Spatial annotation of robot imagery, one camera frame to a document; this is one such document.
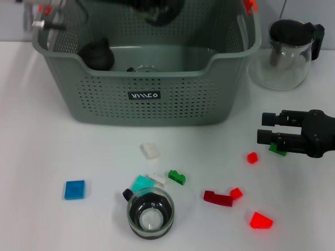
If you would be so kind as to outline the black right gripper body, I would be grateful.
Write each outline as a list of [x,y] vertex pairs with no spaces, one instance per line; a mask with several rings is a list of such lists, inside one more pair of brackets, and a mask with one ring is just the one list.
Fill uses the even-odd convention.
[[321,158],[334,151],[334,118],[321,110],[310,110],[303,119],[301,134],[307,140],[306,155]]

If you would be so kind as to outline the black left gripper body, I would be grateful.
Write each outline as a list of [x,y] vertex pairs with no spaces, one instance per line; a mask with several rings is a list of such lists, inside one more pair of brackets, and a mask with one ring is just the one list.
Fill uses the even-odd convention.
[[141,12],[168,12],[179,11],[183,8],[183,0],[129,0],[125,3]]

